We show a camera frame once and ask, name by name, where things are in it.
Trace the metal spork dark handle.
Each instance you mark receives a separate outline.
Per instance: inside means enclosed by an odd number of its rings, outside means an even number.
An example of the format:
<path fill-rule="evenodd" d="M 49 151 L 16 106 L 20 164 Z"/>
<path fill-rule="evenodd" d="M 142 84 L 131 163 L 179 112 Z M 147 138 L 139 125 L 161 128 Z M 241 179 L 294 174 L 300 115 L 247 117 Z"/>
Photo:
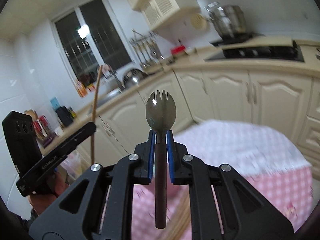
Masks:
<path fill-rule="evenodd" d="M 167 132 L 176 120 L 176 105 L 170 93 L 153 92 L 146 103 L 146 120 L 156 134 L 155 143 L 155 227 L 167 226 Z"/>

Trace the wooden chopstick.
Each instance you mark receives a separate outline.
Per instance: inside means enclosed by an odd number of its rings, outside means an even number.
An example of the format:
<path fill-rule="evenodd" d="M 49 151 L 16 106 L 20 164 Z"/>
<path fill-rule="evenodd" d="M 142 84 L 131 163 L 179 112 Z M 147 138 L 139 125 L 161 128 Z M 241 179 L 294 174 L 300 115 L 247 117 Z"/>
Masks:
<path fill-rule="evenodd" d="M 97 76 L 97 86 L 96 86 L 94 100 L 93 100 L 93 104 L 92 104 L 92 122 L 93 122 L 93 124 L 95 124 L 95 120 L 96 120 L 96 109 L 97 109 L 97 101 L 98 101 L 102 68 L 103 68 L 103 66 L 99 67 L 98 76 Z M 94 161 L 94 159 L 95 159 L 94 139 L 95 139 L 95 135 L 92 134 L 92 136 L 91 136 L 91 164 L 92 165 L 95 163 L 95 161 Z"/>

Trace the dark kitchen window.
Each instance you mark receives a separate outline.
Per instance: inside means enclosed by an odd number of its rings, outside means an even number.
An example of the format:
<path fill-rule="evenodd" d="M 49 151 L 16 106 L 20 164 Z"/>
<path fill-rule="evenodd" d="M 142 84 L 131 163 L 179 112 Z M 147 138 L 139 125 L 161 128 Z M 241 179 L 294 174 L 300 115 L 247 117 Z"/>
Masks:
<path fill-rule="evenodd" d="M 54 25 L 76 80 L 86 88 L 97 81 L 101 65 L 108 64 L 116 73 L 132 63 L 103 0 L 74 7 Z"/>

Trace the black knife block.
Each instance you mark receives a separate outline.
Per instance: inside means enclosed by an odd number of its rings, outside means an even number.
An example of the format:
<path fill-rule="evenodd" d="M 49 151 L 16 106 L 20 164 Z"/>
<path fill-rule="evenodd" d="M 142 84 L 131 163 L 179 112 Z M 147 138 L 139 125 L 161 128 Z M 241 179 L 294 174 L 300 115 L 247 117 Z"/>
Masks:
<path fill-rule="evenodd" d="M 64 127 L 68 127 L 73 123 L 73 118 L 65 106 L 58 107 L 55 112 Z"/>

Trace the pink checkered tablecloth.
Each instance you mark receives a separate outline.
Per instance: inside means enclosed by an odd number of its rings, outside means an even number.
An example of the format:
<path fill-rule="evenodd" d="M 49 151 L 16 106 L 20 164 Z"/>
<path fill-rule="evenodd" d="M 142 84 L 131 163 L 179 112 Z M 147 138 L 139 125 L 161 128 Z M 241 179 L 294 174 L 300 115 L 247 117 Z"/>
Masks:
<path fill-rule="evenodd" d="M 311 164 L 285 135 L 267 126 L 208 120 L 175 141 L 211 166 L 231 165 L 298 230 L 311 213 Z"/>

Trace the cream lower cabinets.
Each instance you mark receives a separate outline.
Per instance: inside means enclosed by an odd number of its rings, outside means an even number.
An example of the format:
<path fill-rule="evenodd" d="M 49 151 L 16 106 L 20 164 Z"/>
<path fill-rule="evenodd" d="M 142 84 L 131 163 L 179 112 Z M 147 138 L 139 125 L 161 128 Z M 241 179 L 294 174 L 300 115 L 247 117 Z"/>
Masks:
<path fill-rule="evenodd" d="M 244 121 L 268 126 L 298 142 L 309 106 L 312 78 L 269 72 L 179 70 L 147 78 L 98 108 L 94 140 L 79 146 L 85 159 L 115 164 L 132 153 L 149 132 L 145 104 L 152 92 L 169 92 L 177 116 L 174 132 L 209 120 Z"/>

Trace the cream cabinets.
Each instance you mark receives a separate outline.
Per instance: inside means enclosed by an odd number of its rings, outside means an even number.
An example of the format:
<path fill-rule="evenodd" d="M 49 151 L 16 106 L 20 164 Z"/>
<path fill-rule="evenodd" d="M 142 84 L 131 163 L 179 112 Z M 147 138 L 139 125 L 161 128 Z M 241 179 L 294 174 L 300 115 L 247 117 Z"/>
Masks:
<path fill-rule="evenodd" d="M 244 121 L 268 126 L 298 142 L 309 106 L 312 78 L 269 72 L 179 70 L 147 78 L 98 108 L 94 140 L 79 146 L 85 159 L 115 164 L 132 153 L 149 132 L 145 104 L 152 92 L 169 92 L 177 116 L 174 132 L 209 120 Z"/>
<path fill-rule="evenodd" d="M 127 0 L 131 9 L 143 14 L 151 31 L 161 29 L 183 16 L 198 12 L 197 0 Z"/>

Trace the steel wok in sink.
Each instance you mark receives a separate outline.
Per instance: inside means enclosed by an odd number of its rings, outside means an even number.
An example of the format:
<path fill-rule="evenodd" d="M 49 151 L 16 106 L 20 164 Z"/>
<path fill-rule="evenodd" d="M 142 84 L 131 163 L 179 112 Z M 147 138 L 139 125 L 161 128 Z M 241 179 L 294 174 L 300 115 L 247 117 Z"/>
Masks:
<path fill-rule="evenodd" d="M 123 84 L 126 89 L 139 84 L 143 79 L 149 75 L 140 69 L 133 68 L 128 70 L 123 77 Z"/>

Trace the red container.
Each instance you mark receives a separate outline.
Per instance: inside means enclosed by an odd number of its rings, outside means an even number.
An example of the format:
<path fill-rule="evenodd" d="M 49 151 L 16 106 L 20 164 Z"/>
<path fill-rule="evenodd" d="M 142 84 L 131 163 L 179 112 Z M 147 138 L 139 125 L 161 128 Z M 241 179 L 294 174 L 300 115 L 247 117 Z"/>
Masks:
<path fill-rule="evenodd" d="M 172 55 L 178 55 L 180 53 L 185 53 L 185 46 L 184 45 L 180 45 L 178 47 L 174 47 L 170 50 Z"/>

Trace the hanging utensil rack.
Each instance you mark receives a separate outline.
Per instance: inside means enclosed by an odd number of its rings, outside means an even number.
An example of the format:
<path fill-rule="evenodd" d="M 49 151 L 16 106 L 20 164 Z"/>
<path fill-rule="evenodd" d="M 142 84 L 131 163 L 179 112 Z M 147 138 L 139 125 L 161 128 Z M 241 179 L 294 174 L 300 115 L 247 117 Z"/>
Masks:
<path fill-rule="evenodd" d="M 131 31 L 133 36 L 130 38 L 129 43 L 139 60 L 139 65 L 145 69 L 156 64 L 162 64 L 164 57 L 156 42 L 157 33 L 150 31 L 144 35 L 135 29 Z"/>

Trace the black gas stove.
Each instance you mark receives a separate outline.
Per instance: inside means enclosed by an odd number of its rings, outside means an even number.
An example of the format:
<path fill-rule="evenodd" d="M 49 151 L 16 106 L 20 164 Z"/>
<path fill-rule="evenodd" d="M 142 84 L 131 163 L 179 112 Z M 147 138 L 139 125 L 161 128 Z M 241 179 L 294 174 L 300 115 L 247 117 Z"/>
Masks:
<path fill-rule="evenodd" d="M 217 60 L 285 60 L 305 62 L 299 45 L 293 41 L 289 46 L 257 46 L 223 49 L 221 52 L 204 59 L 205 62 Z"/>

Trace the steel steamer pot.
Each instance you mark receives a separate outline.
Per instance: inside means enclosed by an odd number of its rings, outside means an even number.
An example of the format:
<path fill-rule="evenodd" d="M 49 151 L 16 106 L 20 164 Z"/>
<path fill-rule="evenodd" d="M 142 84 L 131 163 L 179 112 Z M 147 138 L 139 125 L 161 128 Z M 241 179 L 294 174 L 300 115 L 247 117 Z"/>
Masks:
<path fill-rule="evenodd" d="M 209 19 L 222 39 L 235 38 L 247 33 L 246 20 L 238 5 L 221 5 L 218 2 L 208 4 Z"/>

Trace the cream upper cabinets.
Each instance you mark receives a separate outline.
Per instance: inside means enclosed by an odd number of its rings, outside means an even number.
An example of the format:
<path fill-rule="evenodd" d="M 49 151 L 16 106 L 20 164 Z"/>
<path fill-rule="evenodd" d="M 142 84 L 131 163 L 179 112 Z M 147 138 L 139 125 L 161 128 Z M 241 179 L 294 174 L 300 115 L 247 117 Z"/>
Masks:
<path fill-rule="evenodd" d="M 127 0 L 131 9 L 143 14 L 151 31 L 161 29 L 183 16 L 198 12 L 197 0 Z"/>

